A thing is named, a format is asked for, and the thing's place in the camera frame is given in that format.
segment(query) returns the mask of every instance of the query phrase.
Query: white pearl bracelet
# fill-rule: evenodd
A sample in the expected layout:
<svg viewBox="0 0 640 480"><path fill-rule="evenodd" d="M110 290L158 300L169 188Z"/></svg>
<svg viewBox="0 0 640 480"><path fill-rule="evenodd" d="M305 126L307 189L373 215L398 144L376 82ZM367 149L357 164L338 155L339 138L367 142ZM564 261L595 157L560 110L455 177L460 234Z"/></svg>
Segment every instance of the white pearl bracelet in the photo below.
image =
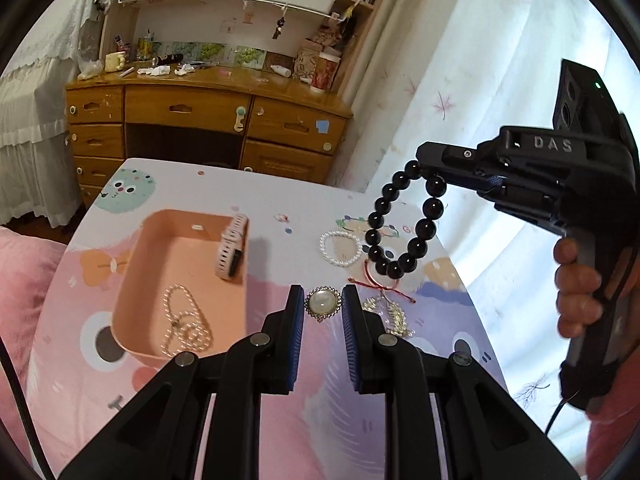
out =
<svg viewBox="0 0 640 480"><path fill-rule="evenodd" d="M349 238L351 240L353 240L355 242L355 249L356 249L356 253L355 256L353 258L350 258L349 260L338 260L336 258L332 258L331 256L329 256L326 252L326 240L327 238L332 238L332 237L337 237L337 236L341 236L343 238ZM360 239L353 233L347 232L347 231L329 231L327 233L324 233L321 237L320 237L320 252L322 253L322 256L324 256L324 258L326 260L328 260L329 262L331 262L332 264L334 264L335 266L338 267L350 267L352 266L355 262L357 262L360 257L362 256L362 250L360 249L361 246L361 242Z"/></svg>

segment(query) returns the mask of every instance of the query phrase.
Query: wooden floor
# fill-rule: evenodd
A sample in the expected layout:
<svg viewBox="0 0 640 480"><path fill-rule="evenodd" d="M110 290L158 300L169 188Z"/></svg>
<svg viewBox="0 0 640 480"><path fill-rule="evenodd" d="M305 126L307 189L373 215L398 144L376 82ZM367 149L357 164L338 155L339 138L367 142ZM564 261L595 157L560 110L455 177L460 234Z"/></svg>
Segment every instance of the wooden floor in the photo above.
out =
<svg viewBox="0 0 640 480"><path fill-rule="evenodd" d="M69 222L69 225L56 228L52 228L49 225L49 220L46 217L35 216L33 213L28 213L20 218L14 218L8 224L5 224L4 227L21 235L46 238L47 240L53 240L66 245L69 243L69 240L71 240L74 232L76 232L84 213L84 207L81 206L71 219L71 222Z"/></svg>

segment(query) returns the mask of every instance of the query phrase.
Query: keychain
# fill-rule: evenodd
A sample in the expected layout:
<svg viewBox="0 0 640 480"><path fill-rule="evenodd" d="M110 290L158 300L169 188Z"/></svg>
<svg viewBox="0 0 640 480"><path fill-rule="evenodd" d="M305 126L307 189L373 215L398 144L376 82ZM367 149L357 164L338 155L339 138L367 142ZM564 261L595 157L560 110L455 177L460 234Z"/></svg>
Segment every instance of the keychain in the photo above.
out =
<svg viewBox="0 0 640 480"><path fill-rule="evenodd" d="M276 24L276 30L273 33L273 37L271 38L272 40L277 40L280 37L280 34L282 34L282 27L284 27L284 15L287 13L287 6L283 7L282 9L282 17L278 20L278 23Z"/></svg>

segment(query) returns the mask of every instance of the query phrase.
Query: pink blanket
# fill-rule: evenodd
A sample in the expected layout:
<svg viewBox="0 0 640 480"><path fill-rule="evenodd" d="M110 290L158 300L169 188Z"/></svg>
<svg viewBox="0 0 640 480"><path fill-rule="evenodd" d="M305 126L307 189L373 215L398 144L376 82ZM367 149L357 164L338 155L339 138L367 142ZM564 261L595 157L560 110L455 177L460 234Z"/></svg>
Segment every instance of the pink blanket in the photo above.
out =
<svg viewBox="0 0 640 480"><path fill-rule="evenodd" d="M63 244L21 236L0 227L0 336L23 389L40 309L65 249ZM23 455L31 461L14 396L1 367L0 418Z"/></svg>

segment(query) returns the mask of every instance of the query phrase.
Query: human hand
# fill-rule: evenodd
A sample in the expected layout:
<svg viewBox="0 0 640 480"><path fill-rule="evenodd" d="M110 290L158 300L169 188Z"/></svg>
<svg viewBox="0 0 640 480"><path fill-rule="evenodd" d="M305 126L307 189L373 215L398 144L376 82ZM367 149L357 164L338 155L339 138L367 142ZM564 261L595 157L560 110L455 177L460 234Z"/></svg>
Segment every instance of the human hand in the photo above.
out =
<svg viewBox="0 0 640 480"><path fill-rule="evenodd" d="M625 272L629 256L630 250L625 250L620 257L605 287L607 298L613 296ZM590 296L600 288L602 278L595 269L578 264L577 257L578 245L572 238L563 238L554 247L554 258L560 264L556 271L556 286L559 289L556 307L560 313L558 332L566 338L582 335L587 326L595 323L602 316L602 305ZM640 338L640 264L638 260L620 296L629 294L629 314L621 355L626 355Z"/></svg>

